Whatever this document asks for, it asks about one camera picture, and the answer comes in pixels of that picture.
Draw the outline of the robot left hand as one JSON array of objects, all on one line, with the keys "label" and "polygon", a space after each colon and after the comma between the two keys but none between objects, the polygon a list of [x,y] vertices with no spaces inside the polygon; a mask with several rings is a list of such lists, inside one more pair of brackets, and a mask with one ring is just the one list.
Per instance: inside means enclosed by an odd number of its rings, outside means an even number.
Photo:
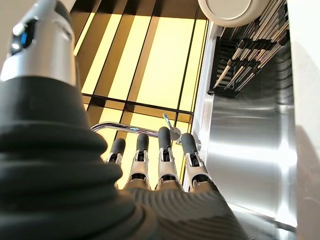
[{"label": "robot left hand", "polygon": [[149,137],[137,138],[128,181],[126,142],[90,129],[78,87],[75,35],[59,0],[39,0],[12,30],[0,73],[0,237],[3,240],[245,240],[247,234],[200,158],[181,137],[189,191],[170,131],[158,130],[159,172],[149,185]]}]

